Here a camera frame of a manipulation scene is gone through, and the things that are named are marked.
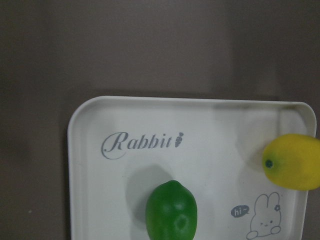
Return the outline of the green lime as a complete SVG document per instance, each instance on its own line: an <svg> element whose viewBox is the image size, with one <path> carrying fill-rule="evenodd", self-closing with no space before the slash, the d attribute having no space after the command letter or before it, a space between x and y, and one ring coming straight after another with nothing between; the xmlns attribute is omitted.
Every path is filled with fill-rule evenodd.
<svg viewBox="0 0 320 240"><path fill-rule="evenodd" d="M176 180L157 186L147 199L145 224L151 240L192 240L198 208L192 193Z"/></svg>

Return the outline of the yellow lemon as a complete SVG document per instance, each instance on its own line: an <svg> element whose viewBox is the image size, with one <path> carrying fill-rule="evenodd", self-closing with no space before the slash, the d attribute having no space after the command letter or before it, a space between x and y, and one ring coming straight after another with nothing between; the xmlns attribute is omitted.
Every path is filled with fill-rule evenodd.
<svg viewBox="0 0 320 240"><path fill-rule="evenodd" d="M285 134L263 150L262 167L275 185L298 191L320 187L320 140L302 134Z"/></svg>

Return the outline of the cream rabbit tray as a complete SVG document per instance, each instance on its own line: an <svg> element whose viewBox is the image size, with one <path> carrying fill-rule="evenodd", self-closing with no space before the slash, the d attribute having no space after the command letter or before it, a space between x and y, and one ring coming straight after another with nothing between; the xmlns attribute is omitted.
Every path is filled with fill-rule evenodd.
<svg viewBox="0 0 320 240"><path fill-rule="evenodd" d="M146 202L177 180L195 197L197 240L299 240L308 194L262 167L278 136L314 136L303 102L100 96L67 131L71 238L146 240Z"/></svg>

